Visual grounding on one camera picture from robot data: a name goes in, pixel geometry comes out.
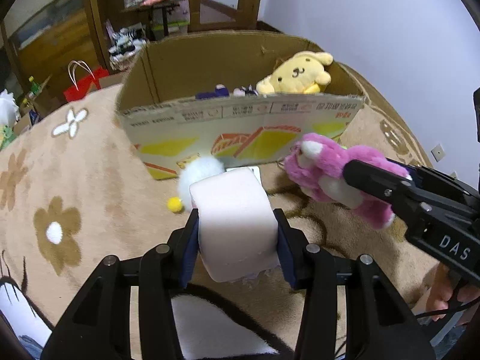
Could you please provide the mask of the person's right hand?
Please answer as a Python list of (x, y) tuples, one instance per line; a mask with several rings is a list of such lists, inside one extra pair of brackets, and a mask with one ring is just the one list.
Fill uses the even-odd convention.
[[(433, 283), (430, 288), (430, 295), (427, 298), (425, 310), (440, 311), (448, 308), (448, 302), (452, 298), (454, 292), (454, 286), (452, 280), (449, 277), (449, 269), (440, 263), (435, 271)], [(471, 302), (479, 297), (479, 288), (469, 285), (463, 287), (458, 295), (457, 300), (459, 302)]]

